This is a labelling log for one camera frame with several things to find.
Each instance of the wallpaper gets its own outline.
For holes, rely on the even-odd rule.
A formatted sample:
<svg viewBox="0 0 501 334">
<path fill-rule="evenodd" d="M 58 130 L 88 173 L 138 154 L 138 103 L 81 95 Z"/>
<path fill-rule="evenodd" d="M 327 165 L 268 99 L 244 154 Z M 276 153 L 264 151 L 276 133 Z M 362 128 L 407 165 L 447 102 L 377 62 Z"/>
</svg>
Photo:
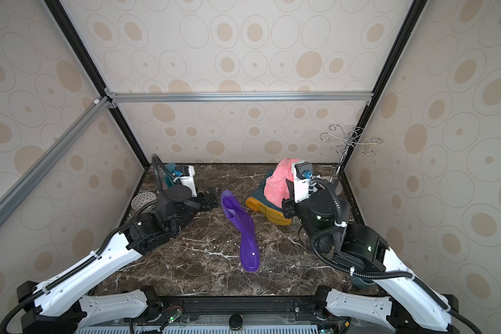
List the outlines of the wallpaper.
<svg viewBox="0 0 501 334">
<path fill-rule="evenodd" d="M 175 163 L 277 163 L 285 157 L 337 163 L 335 147 L 320 139 L 343 138 L 365 101 L 122 103 L 147 157 Z"/>
<path fill-rule="evenodd" d="M 96 94 L 36 0 L 0 0 L 0 197 Z"/>
<path fill-rule="evenodd" d="M 365 222 L 501 333 L 501 1 L 433 1 L 365 136 L 384 140 L 347 167 Z"/>
<path fill-rule="evenodd" d="M 410 0 L 67 0 L 116 92 L 371 90 Z"/>
<path fill-rule="evenodd" d="M 52 277 L 99 247 L 142 173 L 104 111 L 0 228 L 0 321 L 21 283 Z"/>
</svg>

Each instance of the cable tie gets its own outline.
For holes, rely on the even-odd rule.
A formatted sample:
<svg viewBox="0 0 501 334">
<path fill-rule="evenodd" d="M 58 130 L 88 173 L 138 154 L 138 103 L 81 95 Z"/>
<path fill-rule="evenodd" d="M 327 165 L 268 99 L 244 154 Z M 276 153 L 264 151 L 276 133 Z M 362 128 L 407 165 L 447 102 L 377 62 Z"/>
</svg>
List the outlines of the cable tie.
<svg viewBox="0 0 501 334">
<path fill-rule="evenodd" d="M 414 271 L 410 268 L 407 268 L 407 272 L 411 273 L 412 277 L 405 277 L 405 278 L 409 281 L 412 281 L 416 277 L 416 275 L 414 274 Z"/>
<path fill-rule="evenodd" d="M 102 256 L 101 255 L 98 255 L 95 251 L 91 251 L 89 253 L 92 257 L 96 258 L 97 260 L 100 259 Z"/>
</svg>

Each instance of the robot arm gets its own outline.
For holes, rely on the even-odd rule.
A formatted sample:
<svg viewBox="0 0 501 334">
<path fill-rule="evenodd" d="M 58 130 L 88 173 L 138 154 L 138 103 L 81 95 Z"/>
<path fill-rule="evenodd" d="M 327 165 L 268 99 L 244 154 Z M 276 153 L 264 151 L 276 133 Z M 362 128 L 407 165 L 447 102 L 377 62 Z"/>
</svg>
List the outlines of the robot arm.
<svg viewBox="0 0 501 334">
<path fill-rule="evenodd" d="M 159 298 L 148 289 L 105 297 L 85 294 L 122 267 L 175 238 L 198 212 L 218 207 L 215 190 L 197 193 L 194 174 L 193 166 L 177 166 L 172 176 L 181 182 L 158 192 L 153 201 L 155 210 L 138 212 L 112 231 L 100 249 L 60 274 L 44 282 L 21 284 L 17 297 L 19 306 L 26 311 L 21 318 L 23 333 L 74 333 L 83 326 L 120 317 L 135 318 L 148 306 L 155 308 Z M 7 322 L 13 315 L 8 314 L 0 324 L 1 334 L 7 333 Z"/>
<path fill-rule="evenodd" d="M 457 310 L 450 304 L 457 309 L 456 298 L 449 296 L 453 300 L 450 303 L 447 297 L 429 288 L 373 229 L 344 221 L 349 215 L 348 202 L 338 199 L 328 182 L 315 179 L 311 164 L 297 161 L 292 165 L 292 172 L 293 191 L 291 197 L 282 202 L 284 217 L 299 217 L 311 237 L 310 248 L 325 264 L 351 276 L 374 280 L 391 296 L 388 300 L 372 300 L 331 290 L 326 298 L 329 312 L 391 329 L 411 330 L 418 326 L 430 333 L 454 330 L 451 314 Z M 324 189 L 317 190 L 315 183 L 322 184 Z M 329 253 L 332 245 L 334 254 L 330 260 L 322 254 Z"/>
</svg>

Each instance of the pink fluffy cloth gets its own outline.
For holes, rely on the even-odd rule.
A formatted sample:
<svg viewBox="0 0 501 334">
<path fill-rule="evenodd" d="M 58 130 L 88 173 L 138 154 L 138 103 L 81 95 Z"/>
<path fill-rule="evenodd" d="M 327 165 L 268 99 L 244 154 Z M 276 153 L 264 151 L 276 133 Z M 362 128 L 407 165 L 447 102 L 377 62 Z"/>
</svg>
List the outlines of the pink fluffy cloth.
<svg viewBox="0 0 501 334">
<path fill-rule="evenodd" d="M 266 180 L 266 187 L 263 190 L 263 194 L 269 202 L 280 208 L 282 208 L 282 200 L 284 198 L 289 198 L 286 180 L 293 182 L 291 164 L 299 160 L 300 159 L 282 159 L 274 170 L 273 175 Z"/>
</svg>

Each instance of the transparent purple boot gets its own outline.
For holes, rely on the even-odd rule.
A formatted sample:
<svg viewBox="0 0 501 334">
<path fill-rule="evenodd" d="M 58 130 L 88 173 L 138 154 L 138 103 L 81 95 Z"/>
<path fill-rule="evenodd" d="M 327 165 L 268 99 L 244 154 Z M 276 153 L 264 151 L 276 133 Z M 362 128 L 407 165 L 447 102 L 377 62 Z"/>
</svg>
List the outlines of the transparent purple boot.
<svg viewBox="0 0 501 334">
<path fill-rule="evenodd" d="M 223 191 L 220 202 L 228 220 L 241 232 L 239 259 L 243 269 L 249 272 L 258 271 L 260 267 L 260 249 L 258 248 L 256 233 L 254 232 L 254 221 L 251 215 L 241 207 L 238 200 L 228 190 Z"/>
</svg>

